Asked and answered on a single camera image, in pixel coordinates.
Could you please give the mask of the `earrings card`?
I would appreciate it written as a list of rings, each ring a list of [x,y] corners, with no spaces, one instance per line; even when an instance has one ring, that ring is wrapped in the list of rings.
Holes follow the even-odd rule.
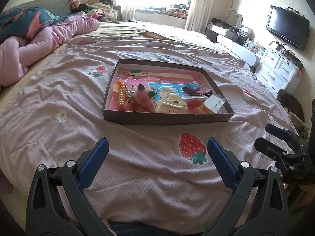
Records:
[[[217,113],[220,108],[225,104],[226,99],[222,95],[211,95],[207,100],[204,101],[203,105],[211,110],[213,113]]]

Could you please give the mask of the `yellow accessory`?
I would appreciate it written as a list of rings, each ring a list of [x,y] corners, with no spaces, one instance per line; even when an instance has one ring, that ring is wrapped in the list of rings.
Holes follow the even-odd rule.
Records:
[[[215,112],[207,108],[204,102],[207,96],[192,96],[185,98],[183,101],[187,104],[188,112],[194,114],[214,114]]]

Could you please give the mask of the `polka dot bow hair accessory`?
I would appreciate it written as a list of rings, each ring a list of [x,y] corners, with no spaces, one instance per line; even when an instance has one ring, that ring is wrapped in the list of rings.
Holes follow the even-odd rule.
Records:
[[[127,98],[124,104],[125,111],[132,111],[132,112],[147,112],[147,109],[139,105],[135,98]]]

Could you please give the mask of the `dark red hair clip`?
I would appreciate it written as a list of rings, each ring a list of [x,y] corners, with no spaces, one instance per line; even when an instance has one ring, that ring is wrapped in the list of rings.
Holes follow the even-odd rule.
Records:
[[[183,91],[190,95],[190,96],[207,96],[210,97],[213,94],[212,88],[205,90],[204,92],[198,92],[192,89],[189,89],[188,87],[184,86],[182,87]]]

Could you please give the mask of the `pink fuzzy strawberry hair clip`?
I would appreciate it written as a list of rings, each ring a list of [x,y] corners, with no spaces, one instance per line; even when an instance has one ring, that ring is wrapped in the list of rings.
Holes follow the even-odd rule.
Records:
[[[139,112],[155,112],[154,96],[156,92],[150,87],[145,87],[143,84],[138,85],[133,97],[138,104]]]

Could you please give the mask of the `large cream cloud hair claw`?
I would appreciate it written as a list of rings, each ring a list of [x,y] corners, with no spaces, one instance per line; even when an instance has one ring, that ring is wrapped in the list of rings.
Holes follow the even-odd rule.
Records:
[[[188,114],[188,107],[179,95],[172,94],[157,101],[155,113]]]

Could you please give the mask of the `small blue box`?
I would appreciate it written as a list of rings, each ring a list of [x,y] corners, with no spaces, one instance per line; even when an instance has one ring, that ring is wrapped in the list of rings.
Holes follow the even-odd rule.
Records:
[[[185,87],[195,92],[201,90],[201,85],[196,81],[187,83]]]

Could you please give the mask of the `cream flower pearl hair claw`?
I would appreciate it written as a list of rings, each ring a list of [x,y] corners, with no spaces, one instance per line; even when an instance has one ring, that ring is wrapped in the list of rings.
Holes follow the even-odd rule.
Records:
[[[175,88],[172,88],[171,86],[168,85],[162,86],[160,98],[168,98],[173,94],[177,94],[177,90]]]

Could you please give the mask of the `pink bed cover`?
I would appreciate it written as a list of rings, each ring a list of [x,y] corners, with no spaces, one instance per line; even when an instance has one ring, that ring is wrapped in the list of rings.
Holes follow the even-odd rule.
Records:
[[[97,214],[112,222],[142,222],[177,234],[201,233],[214,221],[230,191],[208,155],[183,154],[181,136],[201,147],[215,137],[252,166],[273,161],[254,148],[267,124],[293,129],[288,113],[240,60],[207,38],[161,26],[167,40],[139,34],[140,24],[102,23],[35,65],[35,72],[1,94],[1,170],[27,195],[38,165],[59,167],[101,138],[110,151],[85,194]],[[119,125],[101,105],[120,59],[155,60],[204,69],[234,110],[228,122]]]

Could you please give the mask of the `shallow cardboard tray pink bottom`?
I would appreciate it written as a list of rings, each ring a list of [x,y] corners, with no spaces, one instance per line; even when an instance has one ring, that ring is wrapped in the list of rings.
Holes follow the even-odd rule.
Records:
[[[118,60],[102,105],[122,125],[227,122],[234,111],[204,69],[149,60]]]

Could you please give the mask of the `white dresser with drawers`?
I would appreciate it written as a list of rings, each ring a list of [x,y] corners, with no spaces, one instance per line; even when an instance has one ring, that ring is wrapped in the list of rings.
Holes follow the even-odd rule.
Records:
[[[245,68],[250,70],[274,96],[277,96],[281,89],[293,94],[302,79],[301,69],[283,53],[277,51],[274,44],[262,52],[254,53],[236,42],[238,35],[212,22],[208,23],[205,35],[219,49],[243,60]]]

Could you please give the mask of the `pink and floral quilt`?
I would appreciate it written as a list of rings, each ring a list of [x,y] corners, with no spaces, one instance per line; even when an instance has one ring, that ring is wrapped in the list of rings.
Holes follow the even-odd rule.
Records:
[[[18,7],[1,14],[1,87],[23,78],[28,68],[76,35],[99,28],[84,12],[55,17],[41,6]]]

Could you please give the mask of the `pile of clothes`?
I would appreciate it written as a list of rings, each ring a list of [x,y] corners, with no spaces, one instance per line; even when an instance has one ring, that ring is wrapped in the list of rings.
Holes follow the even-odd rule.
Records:
[[[100,0],[99,3],[94,4],[81,3],[76,0],[71,2],[70,10],[72,13],[84,12],[99,22],[122,21],[121,7],[114,5],[112,0]]]

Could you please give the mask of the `white curtain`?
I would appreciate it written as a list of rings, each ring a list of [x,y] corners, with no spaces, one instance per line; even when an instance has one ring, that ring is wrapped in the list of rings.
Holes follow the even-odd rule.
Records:
[[[185,30],[204,34],[214,0],[192,0],[185,23]]]

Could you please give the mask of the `window sill clutter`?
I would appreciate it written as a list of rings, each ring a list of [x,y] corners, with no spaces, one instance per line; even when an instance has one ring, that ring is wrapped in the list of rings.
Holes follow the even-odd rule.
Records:
[[[186,19],[188,16],[190,7],[186,6],[185,4],[174,4],[174,5],[169,5],[165,7],[150,6],[147,9]]]

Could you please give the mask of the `black wall television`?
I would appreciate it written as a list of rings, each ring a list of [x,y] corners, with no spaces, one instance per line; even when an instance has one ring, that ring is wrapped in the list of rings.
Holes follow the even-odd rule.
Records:
[[[310,21],[277,6],[270,6],[266,30],[299,50],[305,50],[310,36]]]

